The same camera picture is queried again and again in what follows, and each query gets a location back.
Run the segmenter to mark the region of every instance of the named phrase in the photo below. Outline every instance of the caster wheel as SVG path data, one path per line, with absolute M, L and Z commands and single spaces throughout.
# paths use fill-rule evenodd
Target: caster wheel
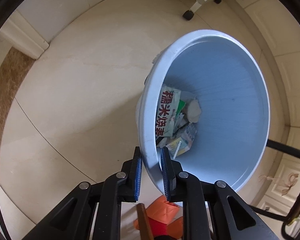
M 221 3 L 222 0 L 213 0 L 216 4 Z
M 184 14 L 183 14 L 183 18 L 190 21 L 194 16 L 194 13 L 190 10 L 187 10 Z

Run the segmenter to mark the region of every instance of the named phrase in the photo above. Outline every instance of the silver screw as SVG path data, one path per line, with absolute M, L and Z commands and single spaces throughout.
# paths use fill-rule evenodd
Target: silver screw
M 189 174 L 186 173 L 185 171 L 182 171 L 182 172 L 179 173 L 179 177 L 180 177 L 180 178 L 183 178 L 183 179 L 186 179 L 186 178 L 189 177 Z
M 227 185 L 227 184 L 226 184 L 223 180 L 218 180 L 218 181 L 217 181 L 217 186 L 218 186 L 218 187 L 226 187 L 226 185 Z
M 79 185 L 80 189 L 87 189 L 89 187 L 89 183 L 88 182 L 81 182 Z
M 118 172 L 117 173 L 117 178 L 119 178 L 119 179 L 123 179 L 125 176 L 126 176 L 126 174 L 123 172 L 123 171 L 120 171 L 120 172 Z

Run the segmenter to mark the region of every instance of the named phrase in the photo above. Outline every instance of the food wrapper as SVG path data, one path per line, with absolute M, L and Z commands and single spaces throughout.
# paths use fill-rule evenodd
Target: food wrapper
M 155 119 L 155 136 L 171 137 L 179 105 L 181 91 L 163 84 Z
M 166 146 L 169 149 L 170 154 L 175 155 L 180 141 L 181 144 L 176 156 L 190 150 L 196 133 L 197 129 L 192 123 L 189 123 L 186 127 L 180 129 L 174 137 L 167 140 Z

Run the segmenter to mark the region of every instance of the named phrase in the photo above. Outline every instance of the wooden handle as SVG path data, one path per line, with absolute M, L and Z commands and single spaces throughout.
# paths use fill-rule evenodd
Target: wooden handle
M 141 240 L 154 240 L 146 213 L 146 207 L 143 203 L 137 204 L 137 214 Z

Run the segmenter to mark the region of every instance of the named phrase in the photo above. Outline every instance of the trash can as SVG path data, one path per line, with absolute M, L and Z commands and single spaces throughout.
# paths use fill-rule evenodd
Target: trash can
M 224 180 L 238 191 L 256 169 L 269 132 L 269 97 L 252 55 L 225 33 L 198 30 L 154 60 L 136 120 L 145 168 L 164 194 L 154 128 L 163 83 L 195 94 L 202 110 L 191 149 L 176 161 L 201 181 Z

